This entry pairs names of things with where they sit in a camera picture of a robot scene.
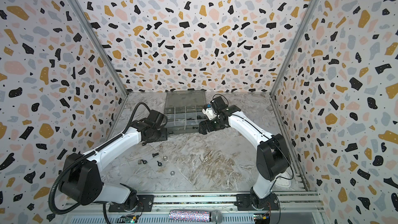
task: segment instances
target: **mounting plate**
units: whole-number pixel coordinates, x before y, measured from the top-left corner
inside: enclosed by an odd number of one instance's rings
[[[275,200],[277,201],[277,197],[275,193],[271,193],[267,197],[267,202],[271,206],[271,210],[279,210],[278,202],[275,203]],[[238,207],[238,211],[257,211],[252,205],[251,205],[251,200],[250,200],[250,194],[237,194],[236,195],[236,202],[241,202],[242,204],[239,204],[240,206]]]
[[[140,214],[141,212],[151,212],[153,206],[153,195],[137,195],[138,197],[138,209],[136,213]],[[109,206],[108,212],[124,212],[124,210],[120,207],[121,204],[114,203],[113,205]]]

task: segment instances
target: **terrazzo wallpaper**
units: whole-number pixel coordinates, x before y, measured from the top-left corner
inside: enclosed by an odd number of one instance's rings
[[[310,0],[79,0],[128,91],[266,92]]]
[[[319,0],[275,99],[331,223],[398,223],[397,0]]]
[[[52,183],[105,141],[122,94],[65,0],[2,0],[0,17],[0,223],[59,223]]]

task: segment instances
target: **microphone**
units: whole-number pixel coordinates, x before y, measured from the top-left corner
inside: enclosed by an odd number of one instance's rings
[[[222,223],[222,213],[219,211],[172,210],[169,213],[169,218],[172,220],[182,221],[213,222],[216,224]]]

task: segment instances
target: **sparkly cylinder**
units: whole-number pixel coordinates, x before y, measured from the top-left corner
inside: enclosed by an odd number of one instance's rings
[[[172,220],[210,222],[210,212],[172,210],[170,211],[169,218]]]

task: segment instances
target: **clear plastic box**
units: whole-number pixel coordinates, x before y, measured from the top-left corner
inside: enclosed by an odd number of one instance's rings
[[[206,119],[202,113],[205,104],[204,91],[167,92],[164,114],[168,134],[198,132],[199,123]]]

